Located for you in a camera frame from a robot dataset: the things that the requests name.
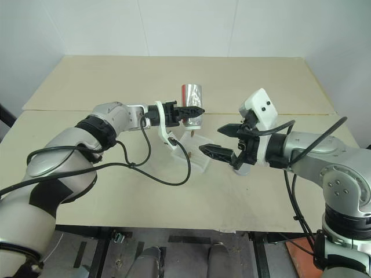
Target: beige table surface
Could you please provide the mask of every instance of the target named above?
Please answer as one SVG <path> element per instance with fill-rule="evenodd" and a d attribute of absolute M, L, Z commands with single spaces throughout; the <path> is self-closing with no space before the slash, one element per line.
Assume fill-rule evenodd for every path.
<path fill-rule="evenodd" d="M 334 114 L 302 58 L 65 56 L 26 110 L 91 111 L 111 101 L 181 100 L 181 85 L 202 85 L 207 114 L 235 114 L 266 89 L 280 114 Z"/>
<path fill-rule="evenodd" d="M 22 179 L 28 153 L 42 148 L 86 115 L 87 112 L 77 111 L 23 112 L 0 144 L 0 188 Z M 216 129 L 225 123 L 237 123 L 240 118 L 239 115 L 205 115 L 203 129 L 197 134 L 237 150 L 236 139 L 219 134 Z M 281 115 L 279 122 L 295 119 L 294 130 L 321 133 L 338 118 L 337 115 Z M 172 130 L 178 138 L 184 132 L 181 126 Z M 357 145 L 345 125 L 334 134 L 350 146 Z M 174 163 L 157 135 L 157 128 L 150 129 L 148 136 L 153 154 L 142 169 L 168 181 L 182 180 L 186 166 Z M 119 139 L 127 145 L 131 160 L 139 161 L 146 156 L 147 147 L 143 147 L 140 132 L 123 133 Z M 122 155 L 116 146 L 106 152 L 104 162 L 122 161 Z M 321 188 L 299 178 L 297 198 L 312 229 L 320 228 L 325 208 Z M 89 193 L 60 206 L 57 223 L 300 232 L 292 216 L 282 170 L 253 166 L 247 177 L 240 177 L 226 163 L 212 160 L 203 174 L 193 171 L 189 182 L 178 187 L 159 184 L 126 168 L 100 170 L 97 183 Z"/>

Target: silver robot arm segment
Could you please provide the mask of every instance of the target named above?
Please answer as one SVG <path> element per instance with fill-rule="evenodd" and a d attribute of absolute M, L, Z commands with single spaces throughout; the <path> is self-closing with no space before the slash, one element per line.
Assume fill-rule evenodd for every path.
<path fill-rule="evenodd" d="M 291 132 L 286 138 L 283 156 L 292 160 L 319 135 Z M 333 210 L 350 217 L 368 217 L 371 215 L 370 161 L 371 151 L 348 147 L 329 136 L 291 169 L 322 187 L 326 204 Z"/>
<path fill-rule="evenodd" d="M 105 150 L 116 144 L 121 132 L 140 130 L 141 121 L 145 129 L 162 125 L 166 132 L 165 127 L 178 126 L 182 119 L 204 112 L 198 107 L 176 107 L 175 104 L 175 101 L 164 103 L 161 111 L 159 104 L 98 105 L 87 118 L 62 131 L 45 146 L 78 146 L 97 152 L 73 149 L 41 152 L 28 164 L 23 181 L 91 168 L 101 161 Z M 162 134 L 162 137 L 167 140 L 169 135 Z M 0 199 L 0 277 L 36 277 L 41 272 L 59 204 L 83 196 L 96 180 L 97 173 L 91 171 L 29 185 Z"/>

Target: black cable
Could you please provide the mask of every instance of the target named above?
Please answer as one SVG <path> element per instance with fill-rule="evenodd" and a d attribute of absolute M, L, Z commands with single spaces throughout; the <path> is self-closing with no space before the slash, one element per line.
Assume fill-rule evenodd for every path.
<path fill-rule="evenodd" d="M 137 163 L 130 162 L 129 158 L 128 158 L 128 150 L 126 149 L 125 145 L 121 141 L 116 140 L 116 143 L 119 144 L 123 149 L 123 155 L 124 155 L 124 158 L 125 158 L 125 162 L 128 165 L 132 165 L 134 167 L 142 166 L 151 157 L 151 151 L 152 151 L 151 143 L 148 139 L 148 136 L 147 136 L 146 131 L 144 130 L 144 126 L 143 126 L 143 123 L 145 123 L 145 122 L 146 122 L 146 117 L 145 116 L 141 117 L 141 119 L 140 119 L 140 129 L 141 129 L 141 132 L 143 133 L 143 136 L 146 139 L 146 142 L 147 142 L 147 145 L 148 145 L 148 155 L 147 155 L 146 159 L 144 159 L 141 163 L 137 164 Z"/>
<path fill-rule="evenodd" d="M 291 131 L 294 124 L 295 124 L 295 120 L 290 120 L 287 123 L 284 123 L 284 124 L 282 124 L 280 126 L 277 126 L 273 129 L 268 129 L 268 130 L 249 130 L 249 129 L 245 129 L 243 132 L 245 134 L 251 135 L 251 136 L 266 136 L 266 135 L 272 135 L 274 133 L 277 133 L 277 132 L 279 132 L 279 131 L 287 128 L 287 127 Z"/>
<path fill-rule="evenodd" d="M 314 253 L 312 253 L 311 251 L 308 251 L 307 249 L 305 249 L 303 246 L 300 246 L 299 244 L 297 244 L 296 242 L 294 242 L 293 240 L 289 239 L 287 236 L 285 236 L 283 233 L 278 233 L 280 236 L 282 236 L 284 239 L 286 239 L 288 242 L 291 242 L 292 244 L 294 244 L 297 248 L 299 248 L 301 251 L 304 251 L 306 253 L 308 253 L 309 255 L 311 256 L 314 256 Z"/>
<path fill-rule="evenodd" d="M 312 144 L 309 145 L 308 148 L 306 148 L 303 152 L 301 152 L 297 157 L 295 157 L 291 162 L 289 163 L 289 167 L 298 162 L 300 159 L 305 157 L 312 149 L 314 149 L 319 143 L 321 143 L 327 136 L 329 136 L 331 133 L 333 133 L 335 130 L 337 130 L 348 118 L 342 117 L 340 120 L 338 120 L 332 127 L 327 129 L 321 136 L 319 136 Z"/>
<path fill-rule="evenodd" d="M 102 149 L 98 150 L 93 150 L 93 149 L 88 149 L 85 147 L 78 147 L 78 146 L 57 146 L 57 147 L 49 147 L 49 148 L 44 148 L 44 149 L 37 149 L 36 151 L 31 152 L 26 159 L 27 165 L 30 164 L 32 158 L 42 152 L 50 152 L 50 151 L 58 151 L 60 149 L 73 149 L 81 152 L 90 152 L 90 153 L 102 153 Z"/>
<path fill-rule="evenodd" d="M 303 229 L 303 232 L 305 234 L 305 237 L 307 238 L 308 240 L 308 243 L 309 245 L 311 246 L 312 250 L 314 250 L 314 245 L 313 245 L 313 242 L 312 242 L 312 239 L 310 237 L 310 234 L 307 230 L 307 228 L 305 227 L 305 224 L 303 223 L 303 217 L 302 215 L 299 214 L 299 212 L 296 210 L 296 206 L 294 204 L 294 200 L 293 200 L 293 196 L 292 196 L 292 193 L 291 193 L 291 189 L 290 189 L 290 181 L 289 181 L 289 176 L 288 176 L 288 172 L 287 171 L 283 171 L 283 174 L 285 176 L 285 183 L 286 183 L 286 189 L 288 191 L 288 194 L 289 194 L 289 198 L 290 198 L 290 202 L 291 202 L 291 206 L 293 207 L 294 209 L 294 213 L 296 215 L 296 219 L 299 221 L 299 224 L 301 226 L 301 228 Z"/>
<path fill-rule="evenodd" d="M 11 191 L 14 191 L 16 189 L 19 189 L 19 188 L 22 188 L 22 187 L 25 187 L 31 184 L 36 184 L 38 182 L 55 180 L 57 178 L 67 178 L 67 177 L 72 177 L 74 175 L 82 175 L 82 174 L 90 173 L 90 172 L 100 170 L 100 169 L 110 167 L 110 166 L 123 166 L 127 168 L 130 167 L 129 165 L 124 164 L 124 163 L 112 162 L 112 163 L 106 163 L 106 164 L 102 164 L 102 165 L 95 166 L 95 167 L 90 167 L 90 168 L 83 169 L 83 170 L 69 171 L 69 172 L 57 173 L 53 175 L 47 175 L 46 177 L 33 178 L 31 180 L 22 181 L 17 184 L 13 184 L 7 188 L 1 189 L 0 196 L 7 194 Z"/>
<path fill-rule="evenodd" d="M 146 173 L 146 172 L 144 172 L 144 171 L 142 171 L 142 170 L 140 170 L 138 168 L 135 168 L 134 167 L 133 170 L 135 170 L 135 171 L 137 171 L 139 173 L 142 173 L 143 175 L 145 175 L 145 176 L 147 176 L 149 178 L 152 178 L 153 180 L 158 181 L 161 184 L 166 184 L 166 185 L 171 185 L 171 186 L 179 186 L 179 185 L 185 184 L 188 181 L 188 179 L 190 178 L 190 176 L 191 176 L 191 161 L 190 161 L 190 158 L 188 156 L 188 153 L 187 153 L 186 149 L 183 147 L 183 145 L 180 142 L 176 141 L 176 140 L 175 140 L 175 142 L 181 148 L 181 150 L 183 151 L 183 153 L 185 155 L 185 158 L 187 159 L 188 173 L 187 173 L 186 178 L 182 182 L 172 183 L 172 182 L 162 181 L 159 178 L 156 178 L 153 175 L 150 175 L 150 174 L 148 174 L 148 173 Z"/>
<path fill-rule="evenodd" d="M 72 176 L 75 176 L 75 175 L 86 174 L 86 173 L 90 173 L 90 172 L 100 170 L 100 169 L 110 167 L 110 166 L 123 166 L 123 167 L 133 169 L 133 170 L 145 175 L 146 177 L 152 178 L 153 180 L 158 181 L 162 184 L 171 185 L 171 186 L 182 185 L 182 184 L 185 184 L 188 181 L 188 179 L 190 178 L 191 162 L 190 162 L 190 158 L 188 157 L 187 151 L 183 147 L 183 145 L 176 140 L 174 140 L 174 142 L 181 148 L 181 150 L 183 151 L 183 153 L 185 155 L 185 158 L 187 159 L 188 172 L 187 172 L 186 178 L 182 182 L 172 183 L 172 182 L 162 181 L 159 178 L 156 178 L 156 177 L 154 177 L 154 176 L 152 176 L 152 175 L 150 175 L 150 174 L 148 174 L 148 173 L 146 173 L 146 172 L 144 172 L 144 171 L 142 171 L 138 168 L 133 167 L 132 165 L 125 164 L 125 163 L 119 163 L 119 162 L 112 162 L 112 163 L 106 163 L 106 164 L 102 164 L 102 165 L 95 166 L 95 167 L 90 167 L 90 168 L 87 168 L 87 169 L 57 173 L 57 174 L 53 174 L 53 175 L 48 175 L 46 177 L 39 177 L 39 178 L 33 178 L 31 180 L 27 180 L 27 181 L 22 181 L 22 182 L 19 182 L 17 184 L 11 185 L 7 188 L 1 189 L 0 190 L 0 197 L 4 194 L 7 194 L 7 193 L 11 192 L 11 191 L 14 191 L 16 189 L 19 189 L 19 188 L 22 188 L 22 187 L 25 187 L 25 186 L 28 186 L 28 185 L 31 185 L 31 184 L 36 184 L 36 183 L 39 183 L 39 182 L 42 182 L 42 181 L 55 180 L 55 179 L 58 179 L 58 178 L 66 178 L 66 177 L 72 177 Z"/>
<path fill-rule="evenodd" d="M 308 231 L 310 237 L 312 238 L 312 240 L 315 241 L 314 234 L 312 233 L 312 230 L 311 230 L 311 228 L 309 227 L 307 221 L 304 219 L 304 216 L 303 216 L 302 213 L 301 213 L 300 207 L 299 207 L 299 205 L 297 204 L 297 200 L 296 200 L 296 196 L 295 196 L 296 178 L 297 178 L 297 175 L 294 174 L 294 177 L 292 178 L 292 183 L 291 183 L 291 194 L 292 194 L 292 199 L 293 199 L 293 201 L 294 201 L 294 205 L 295 205 L 296 211 L 297 211 L 297 213 L 298 213 L 298 216 L 301 218 L 301 220 L 302 220 L 304 226 L 307 228 L 307 231 Z"/>

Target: metal frame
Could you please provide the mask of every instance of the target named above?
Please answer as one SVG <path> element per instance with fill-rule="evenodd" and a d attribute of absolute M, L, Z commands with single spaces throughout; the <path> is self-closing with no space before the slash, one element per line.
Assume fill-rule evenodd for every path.
<path fill-rule="evenodd" d="M 249 239 L 253 242 L 257 274 L 259 278 L 270 278 L 267 254 L 265 253 L 264 238 L 267 233 L 250 232 Z"/>
<path fill-rule="evenodd" d="M 100 278 L 110 241 L 115 234 L 115 229 L 113 227 L 100 226 L 56 225 L 56 230 L 98 239 L 89 278 Z M 270 278 L 265 244 L 285 242 L 286 239 L 282 237 L 280 233 L 275 232 L 248 232 L 248 234 L 249 240 L 253 242 L 258 276 L 259 278 Z M 297 239 L 305 236 L 303 233 L 283 234 L 289 239 Z M 132 233 L 128 232 L 125 234 L 125 237 L 131 237 L 131 235 Z"/>
<path fill-rule="evenodd" d="M 0 104 L 0 120 L 3 121 L 7 126 L 12 127 L 16 121 L 16 117 L 14 117 L 8 110 L 5 109 L 4 106 Z"/>
<path fill-rule="evenodd" d="M 288 239 L 305 237 L 304 233 L 282 233 Z M 253 242 L 255 261 L 259 278 L 270 278 L 267 254 L 264 245 L 266 243 L 286 242 L 287 240 L 276 232 L 249 232 L 249 239 Z"/>

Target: white bracket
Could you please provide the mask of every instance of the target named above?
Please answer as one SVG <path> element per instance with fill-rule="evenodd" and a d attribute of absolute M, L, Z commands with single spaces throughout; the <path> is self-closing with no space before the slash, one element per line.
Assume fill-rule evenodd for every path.
<path fill-rule="evenodd" d="M 267 92 L 261 88 L 254 92 L 247 100 L 243 102 L 239 108 L 239 113 L 245 118 L 249 110 L 254 111 L 258 118 L 256 127 L 259 130 L 268 130 L 274 127 L 277 121 L 277 110 L 274 107 Z M 267 150 L 270 135 L 261 136 L 259 141 L 259 148 L 257 150 L 257 164 L 261 166 L 268 166 L 265 161 L 265 152 Z"/>
<path fill-rule="evenodd" d="M 168 146 L 171 150 L 176 149 L 176 145 L 173 145 L 170 141 L 169 138 L 174 138 L 175 140 L 177 139 L 172 131 L 167 132 L 166 131 L 166 124 L 165 124 L 165 111 L 163 110 L 162 102 L 156 100 L 155 104 L 158 109 L 158 113 L 160 116 L 160 125 L 158 127 L 158 135 L 160 136 L 162 142 Z"/>

